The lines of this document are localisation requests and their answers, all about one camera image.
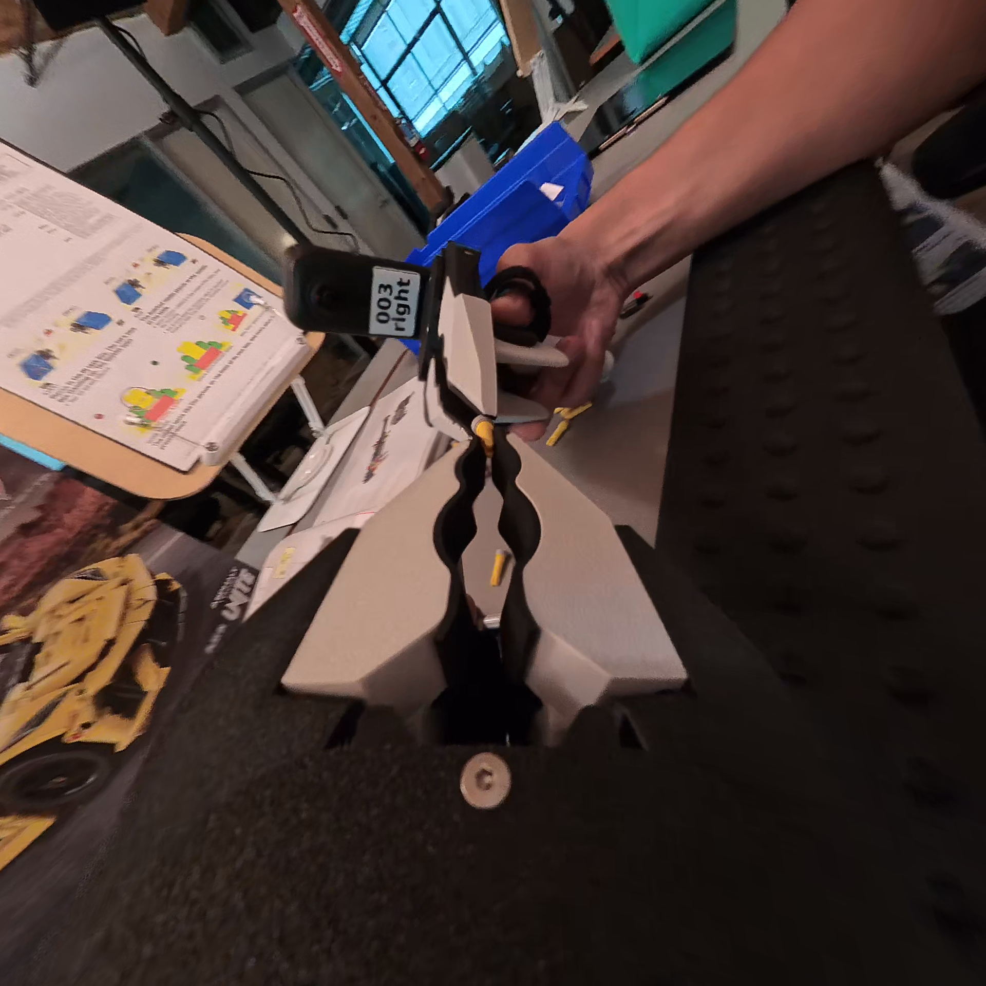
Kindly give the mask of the person's right hand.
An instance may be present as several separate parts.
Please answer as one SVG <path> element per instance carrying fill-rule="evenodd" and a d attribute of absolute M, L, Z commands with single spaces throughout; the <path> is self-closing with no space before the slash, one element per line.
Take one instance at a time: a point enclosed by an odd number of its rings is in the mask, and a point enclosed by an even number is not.
<path fill-rule="evenodd" d="M 547 291 L 551 332 L 569 361 L 542 369 L 528 381 L 524 396 L 548 411 L 592 401 L 629 289 L 574 225 L 556 237 L 512 246 L 498 270 L 516 266 L 531 270 Z"/>

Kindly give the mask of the teal tote bag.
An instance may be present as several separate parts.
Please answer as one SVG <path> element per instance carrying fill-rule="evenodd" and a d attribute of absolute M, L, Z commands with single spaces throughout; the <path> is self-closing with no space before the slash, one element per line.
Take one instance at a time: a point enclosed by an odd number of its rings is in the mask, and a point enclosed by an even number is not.
<path fill-rule="evenodd" d="M 608 1 L 612 26 L 654 96 L 694 83 L 733 52 L 735 1 Z"/>

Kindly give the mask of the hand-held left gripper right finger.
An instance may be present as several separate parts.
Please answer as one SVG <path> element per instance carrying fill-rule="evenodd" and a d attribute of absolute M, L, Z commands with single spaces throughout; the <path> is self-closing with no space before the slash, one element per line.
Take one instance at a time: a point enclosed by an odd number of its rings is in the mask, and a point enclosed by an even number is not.
<path fill-rule="evenodd" d="M 494 442 L 498 529 L 514 557 L 504 665 L 539 701 L 543 741 L 560 744 L 586 708 L 682 689 L 684 664 L 608 515 L 516 435 Z"/>

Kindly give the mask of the black tripod pole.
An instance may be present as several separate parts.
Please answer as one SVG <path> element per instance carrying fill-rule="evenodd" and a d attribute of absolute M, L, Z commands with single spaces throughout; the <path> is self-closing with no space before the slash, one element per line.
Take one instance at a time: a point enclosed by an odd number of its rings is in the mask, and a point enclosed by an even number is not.
<path fill-rule="evenodd" d="M 164 77 L 150 64 L 136 43 L 122 29 L 117 28 L 106 16 L 97 17 L 93 24 L 111 44 L 123 54 L 129 64 L 145 79 L 165 102 L 167 108 L 178 118 L 184 129 L 193 133 L 202 144 L 216 157 L 228 172 L 251 195 L 258 205 L 274 220 L 274 222 L 294 242 L 310 245 L 311 241 L 301 227 L 287 212 L 268 194 L 254 179 L 253 175 L 236 159 L 235 155 L 223 144 L 209 127 L 202 121 L 201 114 L 175 91 Z"/>

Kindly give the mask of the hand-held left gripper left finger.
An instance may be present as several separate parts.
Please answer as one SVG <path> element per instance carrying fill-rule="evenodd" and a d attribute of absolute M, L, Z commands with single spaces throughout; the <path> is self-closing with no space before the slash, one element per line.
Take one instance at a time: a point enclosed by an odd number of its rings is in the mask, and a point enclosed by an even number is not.
<path fill-rule="evenodd" d="M 482 443 L 461 443 L 353 534 L 283 688 L 410 716 L 483 667 L 462 554 L 486 478 Z"/>

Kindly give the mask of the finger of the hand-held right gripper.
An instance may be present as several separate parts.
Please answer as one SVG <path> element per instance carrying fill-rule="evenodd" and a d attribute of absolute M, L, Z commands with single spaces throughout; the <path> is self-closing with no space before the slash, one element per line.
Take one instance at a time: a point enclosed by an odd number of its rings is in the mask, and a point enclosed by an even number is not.
<path fill-rule="evenodd" d="M 473 407 L 448 384 L 443 362 L 428 364 L 423 405 L 430 427 L 454 442 L 473 440 Z"/>
<path fill-rule="evenodd" d="M 476 297 L 451 297 L 443 325 L 447 383 L 478 415 L 495 420 L 497 359 L 489 303 Z"/>

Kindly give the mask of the black lego set box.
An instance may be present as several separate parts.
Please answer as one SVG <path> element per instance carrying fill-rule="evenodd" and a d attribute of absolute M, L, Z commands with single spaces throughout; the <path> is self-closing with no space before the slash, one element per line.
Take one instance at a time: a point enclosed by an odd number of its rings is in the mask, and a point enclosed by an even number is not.
<path fill-rule="evenodd" d="M 1 982 L 61 924 L 255 570 L 68 475 L 1 456 Z"/>

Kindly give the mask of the person's right forearm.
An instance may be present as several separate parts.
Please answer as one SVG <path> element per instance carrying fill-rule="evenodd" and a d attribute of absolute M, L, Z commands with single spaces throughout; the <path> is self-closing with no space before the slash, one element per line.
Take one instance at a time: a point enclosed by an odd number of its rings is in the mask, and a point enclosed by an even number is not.
<path fill-rule="evenodd" d="M 803 1 L 568 230 L 618 300 L 984 82 L 983 1 Z"/>

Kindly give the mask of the black perforated board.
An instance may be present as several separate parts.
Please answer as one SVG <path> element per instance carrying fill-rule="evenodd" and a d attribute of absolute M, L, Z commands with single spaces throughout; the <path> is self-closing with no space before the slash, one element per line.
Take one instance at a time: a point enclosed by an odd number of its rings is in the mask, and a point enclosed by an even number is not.
<path fill-rule="evenodd" d="M 915 984 L 984 984 L 984 440 L 874 164 L 696 251 L 658 543 L 883 816 Z"/>

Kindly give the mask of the stack of blue plastic bins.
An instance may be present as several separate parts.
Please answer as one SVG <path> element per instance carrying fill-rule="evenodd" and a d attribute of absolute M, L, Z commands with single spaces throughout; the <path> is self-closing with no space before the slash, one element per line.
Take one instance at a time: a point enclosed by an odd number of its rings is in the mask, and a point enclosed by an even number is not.
<path fill-rule="evenodd" d="M 453 241 L 479 253 L 479 278 L 486 286 L 513 245 L 554 237 L 585 210 L 593 176 L 579 143 L 562 123 L 552 122 L 454 208 L 406 261 L 430 267 Z"/>

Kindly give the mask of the lego instruction booklet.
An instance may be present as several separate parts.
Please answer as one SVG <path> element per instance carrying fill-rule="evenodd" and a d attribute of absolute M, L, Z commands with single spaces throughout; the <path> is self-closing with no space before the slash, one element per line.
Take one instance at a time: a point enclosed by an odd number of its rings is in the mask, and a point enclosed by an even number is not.
<path fill-rule="evenodd" d="M 363 527 L 417 479 L 449 439 L 425 417 L 412 380 L 329 425 L 259 525 L 281 536 L 260 565 L 251 617 L 348 529 Z"/>

